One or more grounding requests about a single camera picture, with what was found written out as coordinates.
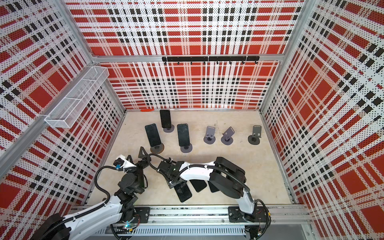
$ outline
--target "aluminum frame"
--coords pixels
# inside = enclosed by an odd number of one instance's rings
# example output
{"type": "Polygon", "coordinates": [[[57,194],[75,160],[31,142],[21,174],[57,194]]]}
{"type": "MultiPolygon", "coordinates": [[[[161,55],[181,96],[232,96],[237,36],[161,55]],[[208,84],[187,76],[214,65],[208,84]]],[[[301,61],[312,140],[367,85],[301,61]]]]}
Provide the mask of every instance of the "aluminum frame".
{"type": "Polygon", "coordinates": [[[117,96],[116,91],[113,89],[111,83],[109,81],[104,81],[103,86],[105,87],[105,89],[107,90],[109,95],[111,96],[112,100],[116,104],[119,111],[124,114],[126,109],[125,109],[124,105],[122,104],[122,102],[120,101],[119,97],[117,96]]]}
{"type": "Polygon", "coordinates": [[[91,49],[89,48],[85,38],[80,32],[79,28],[76,26],[76,22],[72,17],[70,10],[67,8],[65,2],[63,0],[56,0],[57,8],[59,9],[59,13],[63,16],[63,19],[68,24],[69,29],[73,33],[76,38],[77,43],[80,48],[83,50],[84,54],[87,56],[88,60],[93,63],[93,56],[91,54],[91,49]]]}
{"type": "Polygon", "coordinates": [[[62,99],[87,73],[88,68],[91,66],[92,64],[86,66],[0,157],[0,177],[3,177],[12,168],[15,162],[20,159],[23,153],[35,141],[41,132],[49,126],[49,124],[45,122],[47,114],[49,114],[62,101],[62,99]]]}
{"type": "Polygon", "coordinates": [[[245,57],[245,56],[259,56],[259,61],[281,61],[284,59],[284,54],[232,54],[232,55],[146,55],[146,56],[93,56],[92,59],[95,63],[120,63],[120,62],[163,62],[163,57],[245,57]]]}
{"type": "Polygon", "coordinates": [[[294,26],[292,30],[292,37],[289,39],[285,51],[284,51],[284,59],[279,63],[277,66],[277,69],[275,71],[275,74],[271,80],[270,86],[268,87],[265,96],[263,98],[262,104],[260,106],[260,111],[264,112],[267,102],[270,101],[272,94],[276,88],[277,83],[280,81],[280,79],[284,76],[284,73],[286,72],[286,69],[288,67],[288,64],[290,63],[291,55],[293,54],[293,51],[295,50],[295,46],[299,41],[301,30],[304,28],[304,25],[306,24],[307,20],[310,17],[310,13],[313,9],[313,7],[316,5],[315,0],[306,0],[303,5],[303,10],[299,14],[298,20],[296,22],[296,25],[294,26]]]}
{"type": "MultiPolygon", "coordinates": [[[[132,234],[121,236],[159,236],[159,235],[245,235],[246,225],[259,223],[230,223],[228,207],[236,205],[143,205],[150,207],[148,223],[141,223],[132,234]]],[[[273,204],[266,205],[271,213],[271,224],[303,225],[303,231],[308,233],[311,216],[305,205],[273,204]]],[[[87,208],[76,206],[73,212],[87,208]]],[[[110,236],[110,227],[105,227],[93,236],[110,236]]]]}
{"type": "Polygon", "coordinates": [[[275,155],[275,159],[277,161],[277,165],[279,166],[280,173],[281,173],[281,175],[283,177],[284,185],[287,188],[288,196],[289,196],[289,198],[290,198],[292,203],[297,204],[298,203],[297,196],[295,194],[295,191],[293,190],[291,182],[289,181],[288,174],[287,174],[286,170],[284,169],[283,161],[281,160],[279,151],[277,150],[276,144],[275,144],[275,142],[273,140],[272,133],[271,133],[271,131],[270,131],[270,129],[269,129],[267,123],[266,123],[265,117],[264,117],[262,112],[260,112],[260,117],[262,119],[263,126],[264,126],[264,129],[265,129],[266,135],[268,137],[269,143],[270,143],[270,145],[272,147],[273,154],[275,155]]]}
{"type": "MultiPolygon", "coordinates": [[[[116,129],[115,129],[115,133],[116,133],[116,134],[112,134],[111,140],[110,140],[110,142],[109,142],[109,144],[108,144],[108,147],[105,149],[104,155],[103,155],[103,157],[101,158],[101,161],[100,161],[99,166],[104,166],[105,161],[107,161],[107,158],[108,158],[108,156],[109,156],[109,153],[110,153],[110,151],[111,151],[111,149],[112,149],[112,147],[113,147],[113,144],[114,144],[114,142],[115,142],[115,140],[116,140],[116,138],[117,138],[117,133],[120,131],[120,128],[121,128],[122,123],[124,122],[124,119],[125,119],[126,116],[127,116],[127,113],[124,113],[123,116],[121,117],[121,119],[120,119],[118,125],[116,126],[116,129]]],[[[87,190],[87,192],[86,192],[86,194],[85,194],[85,196],[87,196],[87,197],[84,198],[84,199],[81,201],[81,205],[86,204],[86,202],[88,201],[88,198],[89,198],[89,194],[91,193],[91,190],[93,190],[94,186],[95,186],[95,182],[92,181],[91,184],[90,184],[90,186],[89,186],[89,189],[87,190]]]]}

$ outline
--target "wire mesh basket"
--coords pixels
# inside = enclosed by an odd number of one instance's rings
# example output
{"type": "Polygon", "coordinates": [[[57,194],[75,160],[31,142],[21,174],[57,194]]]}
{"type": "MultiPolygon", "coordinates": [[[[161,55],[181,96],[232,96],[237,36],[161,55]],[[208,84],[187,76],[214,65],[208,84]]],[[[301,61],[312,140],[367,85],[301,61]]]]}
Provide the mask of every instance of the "wire mesh basket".
{"type": "Polygon", "coordinates": [[[92,66],[48,114],[45,121],[51,127],[71,128],[108,76],[106,67],[92,66]]]}

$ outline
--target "plaid wall panel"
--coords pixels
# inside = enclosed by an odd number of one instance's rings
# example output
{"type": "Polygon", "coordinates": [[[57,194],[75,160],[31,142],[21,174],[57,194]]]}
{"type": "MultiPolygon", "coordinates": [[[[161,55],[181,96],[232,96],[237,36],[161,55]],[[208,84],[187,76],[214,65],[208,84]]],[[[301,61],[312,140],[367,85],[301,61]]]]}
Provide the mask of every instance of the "plaid wall panel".
{"type": "Polygon", "coordinates": [[[53,1],[0,3],[0,155],[88,64],[53,1]]]}
{"type": "Polygon", "coordinates": [[[93,54],[283,53],[304,0],[65,0],[93,54]]]}
{"type": "Polygon", "coordinates": [[[318,1],[265,117],[324,239],[384,238],[384,1],[318,1]]]}
{"type": "Polygon", "coordinates": [[[0,182],[0,239],[27,240],[48,216],[81,204],[120,118],[101,87],[71,129],[37,137],[0,182]]]}
{"type": "Polygon", "coordinates": [[[105,63],[127,109],[258,109],[277,61],[105,63]]]}

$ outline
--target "black cable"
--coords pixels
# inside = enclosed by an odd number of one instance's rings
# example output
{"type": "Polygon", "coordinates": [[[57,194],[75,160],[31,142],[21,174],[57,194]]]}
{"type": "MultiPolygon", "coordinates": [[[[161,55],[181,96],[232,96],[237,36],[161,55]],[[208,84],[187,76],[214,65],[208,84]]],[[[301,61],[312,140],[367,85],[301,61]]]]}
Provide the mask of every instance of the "black cable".
{"type": "Polygon", "coordinates": [[[140,215],[137,215],[137,216],[139,217],[139,219],[137,220],[137,225],[132,228],[132,231],[135,230],[140,224],[141,216],[140,215]]]}
{"type": "Polygon", "coordinates": [[[238,180],[233,174],[227,172],[226,170],[224,169],[221,169],[219,167],[216,167],[216,166],[209,166],[209,165],[202,165],[202,164],[191,164],[189,165],[188,167],[185,167],[183,168],[181,171],[179,171],[178,175],[175,177],[175,179],[178,179],[180,177],[180,175],[185,171],[187,170],[188,168],[191,168],[191,167],[202,167],[202,168],[205,168],[207,167],[208,169],[214,169],[214,170],[218,170],[219,172],[222,172],[224,174],[226,174],[228,177],[232,178],[233,180],[235,180],[236,182],[238,182],[244,189],[246,192],[249,192],[250,189],[247,185],[245,185],[245,183],[243,183],[242,181],[238,180]]]}
{"type": "Polygon", "coordinates": [[[162,160],[164,160],[164,161],[166,161],[166,162],[176,163],[175,161],[171,160],[171,158],[168,158],[168,159],[167,159],[167,158],[163,158],[163,157],[160,156],[160,155],[157,155],[157,154],[154,154],[154,153],[150,153],[150,154],[147,155],[147,162],[148,162],[148,165],[150,165],[150,167],[153,168],[153,169],[155,169],[156,171],[157,171],[157,167],[153,166],[152,163],[150,162],[150,160],[149,160],[149,157],[150,157],[150,156],[158,157],[158,158],[160,158],[160,159],[162,159],[162,160]]]}
{"type": "Polygon", "coordinates": [[[147,180],[147,177],[145,176],[145,174],[143,174],[143,176],[145,178],[145,182],[147,183],[146,187],[144,188],[144,189],[146,189],[146,188],[148,188],[148,180],[147,180]]]}
{"type": "Polygon", "coordinates": [[[167,184],[169,184],[169,182],[170,182],[169,177],[167,177],[167,175],[165,175],[165,173],[163,173],[161,169],[159,169],[158,172],[159,172],[161,175],[163,175],[163,177],[164,177],[164,178],[166,179],[166,181],[167,181],[167,184]]]}
{"type": "Polygon", "coordinates": [[[109,226],[110,226],[110,228],[111,228],[111,230],[112,230],[113,235],[114,235],[115,238],[117,238],[118,240],[129,240],[129,239],[131,239],[132,236],[124,236],[124,239],[120,238],[119,235],[117,235],[115,229],[113,228],[113,225],[111,224],[111,225],[109,225],[109,226]]]}
{"type": "Polygon", "coordinates": [[[123,171],[124,172],[134,172],[134,171],[136,171],[136,166],[124,168],[123,171]]]}
{"type": "Polygon", "coordinates": [[[265,211],[265,215],[266,215],[266,219],[265,219],[265,227],[263,228],[262,233],[260,234],[260,236],[257,236],[257,238],[255,238],[255,240],[261,238],[264,235],[266,229],[271,225],[271,216],[269,215],[268,208],[265,206],[263,201],[261,201],[260,199],[256,199],[254,201],[254,203],[256,204],[255,207],[257,206],[257,202],[260,202],[263,205],[263,208],[264,208],[264,211],[265,211]]]}
{"type": "Polygon", "coordinates": [[[87,215],[87,214],[89,214],[89,213],[92,213],[92,212],[96,211],[96,210],[99,210],[100,208],[102,208],[103,206],[105,206],[105,204],[107,204],[107,203],[109,202],[109,199],[111,198],[111,195],[109,194],[109,192],[108,192],[107,190],[101,188],[101,187],[99,186],[99,184],[97,183],[97,178],[98,178],[99,173],[101,172],[101,170],[103,170],[103,169],[105,169],[105,168],[109,168],[109,169],[117,170],[115,167],[111,167],[111,166],[102,166],[101,168],[99,168],[99,170],[97,170],[97,172],[96,172],[96,174],[95,174],[95,177],[94,177],[95,187],[107,195],[107,199],[104,201],[104,203],[103,203],[103,204],[100,204],[99,206],[97,206],[97,207],[95,207],[95,208],[93,208],[93,209],[90,209],[90,210],[88,210],[88,211],[86,211],[86,212],[83,212],[83,213],[81,213],[81,214],[79,214],[79,215],[76,215],[75,218],[74,218],[74,217],[70,217],[70,218],[64,219],[63,221],[57,223],[56,225],[53,225],[48,231],[46,231],[46,232],[40,237],[40,239],[44,239],[44,238],[46,238],[51,232],[53,232],[54,230],[56,230],[56,229],[57,229],[58,227],[60,227],[61,225],[65,224],[65,223],[67,223],[67,222],[73,221],[73,220],[76,219],[76,218],[83,217],[83,216],[85,216],[85,215],[87,215]]]}

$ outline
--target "floor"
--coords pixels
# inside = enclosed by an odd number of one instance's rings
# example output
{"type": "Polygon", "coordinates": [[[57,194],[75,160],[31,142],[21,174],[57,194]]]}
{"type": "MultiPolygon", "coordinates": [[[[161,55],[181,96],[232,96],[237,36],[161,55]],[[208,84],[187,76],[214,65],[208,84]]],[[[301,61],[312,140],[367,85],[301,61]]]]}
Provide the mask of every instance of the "floor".
{"type": "MultiPolygon", "coordinates": [[[[113,165],[113,161],[120,154],[131,155],[134,163],[138,159],[140,147],[150,152],[150,145],[145,132],[145,125],[156,123],[162,143],[165,146],[161,156],[171,157],[174,161],[205,163],[214,161],[216,157],[224,157],[245,170],[247,185],[251,189],[254,199],[261,199],[266,204],[290,204],[283,178],[269,144],[267,135],[258,111],[171,111],[172,124],[175,130],[165,133],[161,128],[159,111],[127,112],[127,116],[117,135],[112,150],[105,165],[113,165]],[[180,151],[177,138],[177,124],[188,123],[190,142],[193,150],[190,153],[180,151]],[[262,126],[262,137],[259,145],[251,145],[248,136],[252,134],[253,125],[262,126]],[[216,141],[209,145],[203,141],[207,126],[216,128],[216,141]],[[233,127],[233,143],[224,145],[220,139],[222,133],[233,127]]],[[[158,166],[160,160],[152,158],[152,164],[158,166]]],[[[229,198],[221,192],[211,193],[209,187],[197,193],[188,182],[192,197],[181,203],[175,190],[169,189],[165,179],[150,167],[144,169],[149,187],[143,194],[136,194],[139,198],[135,205],[219,205],[236,204],[235,199],[229,198]]],[[[111,194],[119,189],[117,183],[123,172],[104,169],[98,179],[101,187],[111,194]]],[[[87,205],[101,202],[105,194],[96,188],[90,195],[87,205]]]]}

